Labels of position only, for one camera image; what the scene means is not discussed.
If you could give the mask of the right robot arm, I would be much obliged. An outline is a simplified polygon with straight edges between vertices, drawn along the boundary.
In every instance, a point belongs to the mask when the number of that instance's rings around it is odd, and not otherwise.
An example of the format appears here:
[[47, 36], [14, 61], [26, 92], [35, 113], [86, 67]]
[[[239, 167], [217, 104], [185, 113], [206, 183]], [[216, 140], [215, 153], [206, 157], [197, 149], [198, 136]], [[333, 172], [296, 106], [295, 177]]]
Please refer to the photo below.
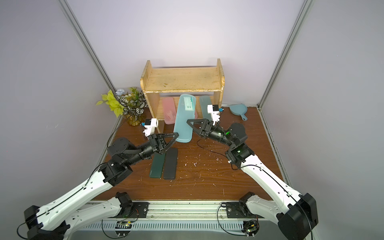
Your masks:
[[229, 163], [250, 176], [271, 197], [270, 201], [248, 194], [243, 204], [252, 215], [275, 223], [288, 240], [313, 237], [318, 224], [317, 203], [310, 194], [301, 194], [275, 175], [246, 144], [245, 127], [232, 124], [227, 130], [207, 119], [187, 120], [201, 138], [209, 138], [229, 146], [225, 155]]

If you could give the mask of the black pencil case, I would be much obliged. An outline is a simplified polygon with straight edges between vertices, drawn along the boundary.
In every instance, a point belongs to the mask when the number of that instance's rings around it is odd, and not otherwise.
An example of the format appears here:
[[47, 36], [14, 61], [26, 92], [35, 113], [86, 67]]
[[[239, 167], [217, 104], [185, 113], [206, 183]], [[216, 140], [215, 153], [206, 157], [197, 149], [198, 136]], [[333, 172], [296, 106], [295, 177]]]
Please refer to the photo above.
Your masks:
[[163, 170], [164, 180], [174, 180], [176, 178], [178, 163], [178, 149], [170, 148], [165, 156], [165, 166]]

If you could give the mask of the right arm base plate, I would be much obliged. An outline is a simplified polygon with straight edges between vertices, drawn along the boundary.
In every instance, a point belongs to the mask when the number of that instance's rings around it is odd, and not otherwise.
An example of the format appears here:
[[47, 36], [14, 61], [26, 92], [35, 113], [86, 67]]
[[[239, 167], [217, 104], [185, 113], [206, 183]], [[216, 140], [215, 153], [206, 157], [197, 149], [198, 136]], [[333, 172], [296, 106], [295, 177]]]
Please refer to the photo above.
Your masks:
[[256, 219], [258, 217], [252, 214], [245, 204], [240, 202], [224, 202], [222, 206], [225, 208], [229, 219]]

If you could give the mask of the dark green pencil case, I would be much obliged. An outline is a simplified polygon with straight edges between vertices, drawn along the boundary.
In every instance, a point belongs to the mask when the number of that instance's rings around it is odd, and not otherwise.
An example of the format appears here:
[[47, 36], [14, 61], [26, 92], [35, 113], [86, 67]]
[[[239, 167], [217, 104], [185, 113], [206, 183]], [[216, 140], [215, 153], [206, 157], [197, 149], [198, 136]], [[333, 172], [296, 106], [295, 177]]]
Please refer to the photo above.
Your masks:
[[150, 178], [160, 179], [163, 174], [166, 154], [156, 153], [153, 157], [152, 166], [150, 170]]

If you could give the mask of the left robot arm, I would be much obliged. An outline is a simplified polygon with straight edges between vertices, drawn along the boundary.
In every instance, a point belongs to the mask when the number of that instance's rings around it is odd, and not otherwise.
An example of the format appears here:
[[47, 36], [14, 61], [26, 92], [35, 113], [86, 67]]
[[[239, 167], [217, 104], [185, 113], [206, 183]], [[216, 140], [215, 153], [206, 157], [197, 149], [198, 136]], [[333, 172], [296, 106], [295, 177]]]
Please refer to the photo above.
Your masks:
[[155, 153], [164, 154], [176, 142], [178, 133], [152, 134], [148, 141], [135, 146], [126, 138], [115, 140], [108, 147], [111, 159], [97, 166], [90, 177], [60, 198], [41, 207], [24, 211], [27, 240], [66, 240], [75, 231], [100, 221], [133, 212], [127, 193], [93, 207], [82, 207], [94, 197], [115, 187], [132, 172], [131, 166], [150, 159]]

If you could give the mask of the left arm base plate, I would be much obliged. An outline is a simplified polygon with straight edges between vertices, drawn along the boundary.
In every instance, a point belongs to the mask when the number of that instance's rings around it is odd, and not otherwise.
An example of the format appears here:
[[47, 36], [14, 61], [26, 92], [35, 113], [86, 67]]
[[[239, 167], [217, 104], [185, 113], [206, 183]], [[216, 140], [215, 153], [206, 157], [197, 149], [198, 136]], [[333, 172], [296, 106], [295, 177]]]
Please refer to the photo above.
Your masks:
[[145, 219], [149, 210], [149, 202], [133, 202], [122, 208], [115, 218]]

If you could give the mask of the light teal large pencil case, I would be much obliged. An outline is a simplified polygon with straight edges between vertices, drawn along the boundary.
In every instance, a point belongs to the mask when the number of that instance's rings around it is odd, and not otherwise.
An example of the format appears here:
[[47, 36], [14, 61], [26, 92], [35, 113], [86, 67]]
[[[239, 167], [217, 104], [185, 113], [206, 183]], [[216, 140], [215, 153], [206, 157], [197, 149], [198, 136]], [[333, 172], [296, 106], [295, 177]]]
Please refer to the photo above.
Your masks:
[[189, 94], [180, 95], [174, 133], [178, 133], [178, 143], [189, 143], [192, 140], [193, 129], [187, 120], [195, 119], [196, 97]]

